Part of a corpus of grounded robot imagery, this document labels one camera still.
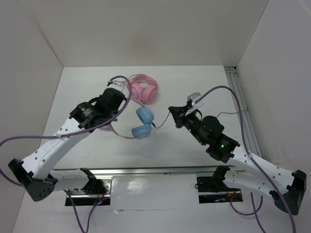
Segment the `headphone cable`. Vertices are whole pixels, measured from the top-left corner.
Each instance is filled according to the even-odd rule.
[[[154,123],[152,123],[152,125],[153,125],[156,129],[161,128],[161,127],[164,125],[164,123],[165,123],[165,121],[167,120],[167,118],[169,118],[169,115],[170,115],[170,112],[167,114],[167,116],[166,116],[164,122],[163,122],[162,125],[160,125],[159,127],[157,127]]]

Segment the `headphone ear cup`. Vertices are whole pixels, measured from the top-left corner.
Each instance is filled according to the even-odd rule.
[[[150,102],[155,96],[155,93],[156,93],[156,87],[154,85],[149,85],[143,91],[141,99],[146,103]]]
[[[155,116],[148,107],[140,107],[136,109],[136,114],[144,125],[151,125]]]
[[[143,89],[138,83],[131,84],[132,99],[141,100]]]
[[[139,139],[146,138],[150,136],[151,129],[151,125],[141,125],[132,128],[132,135],[134,137],[139,137]]]

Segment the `blue headphones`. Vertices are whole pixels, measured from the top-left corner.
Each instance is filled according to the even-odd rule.
[[[153,112],[148,107],[140,107],[136,110],[136,114],[143,125],[132,128],[132,135],[137,139],[143,139],[150,136],[151,124],[155,118]]]
[[[152,123],[155,118],[153,112],[150,110],[150,108],[144,106],[142,103],[135,101],[142,105],[143,107],[140,107],[136,110],[136,114],[140,121],[143,123],[141,126],[137,126],[135,128],[132,128],[132,136],[133,137],[127,137],[122,136],[118,134],[115,129],[113,128],[112,124],[107,125],[105,128],[101,128],[101,130],[104,131],[112,131],[114,134],[123,137],[125,139],[143,139],[150,136],[151,130],[152,130]]]

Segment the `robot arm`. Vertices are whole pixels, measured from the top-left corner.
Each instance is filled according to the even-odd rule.
[[[68,188],[79,188],[87,194],[97,194],[97,187],[104,188],[101,180],[97,180],[87,168],[74,171],[52,169],[71,148],[93,131],[78,132],[99,126],[118,112],[121,103],[126,100],[122,93],[124,84],[113,82],[110,85],[99,97],[77,105],[54,134],[54,139],[48,140],[23,160],[13,159],[9,163],[9,168],[34,201],[46,198],[53,191]],[[61,137],[70,133],[75,135]]]
[[[255,165],[254,160],[273,180],[292,214],[297,215],[306,191],[307,175],[300,170],[292,172],[280,168],[253,153],[247,154],[243,146],[223,134],[224,126],[216,117],[206,116],[199,119],[196,113],[202,114],[194,104],[199,96],[199,93],[189,96],[186,106],[169,107],[176,127],[184,126],[202,146],[209,145],[206,152],[215,160],[248,172],[248,174],[233,172],[227,166],[219,166],[213,174],[213,182],[226,185],[228,188],[239,188],[259,193],[274,201],[277,208],[286,212],[279,194]]]

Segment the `white enclosure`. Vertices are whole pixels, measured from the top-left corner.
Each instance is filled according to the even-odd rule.
[[[167,108],[182,106],[187,95],[229,85],[224,67],[237,67],[262,156],[311,175],[310,10],[310,0],[1,0],[0,140],[55,133],[70,111],[101,94],[111,77],[134,73],[159,83],[150,105],[159,124]],[[204,102],[205,116],[236,111],[226,90]],[[130,103],[114,123],[118,132],[130,135],[141,124],[137,108]],[[220,121],[227,135],[242,141],[236,115],[221,115]],[[39,145],[28,139],[6,143],[1,169],[13,178],[9,161]],[[56,168],[219,164],[170,117],[146,140],[95,132]],[[261,232],[253,217],[237,215],[228,203],[199,204],[195,175],[114,179],[116,195],[109,207],[95,210],[90,233]],[[1,233],[79,232],[72,208],[64,206],[65,193],[33,202],[2,176],[0,185]],[[251,212],[247,193],[243,200],[235,205]],[[307,189],[295,217],[299,233],[310,231],[310,205]],[[85,227],[89,211],[78,207]],[[259,218],[267,232],[291,232],[288,216],[271,202],[264,203]]]

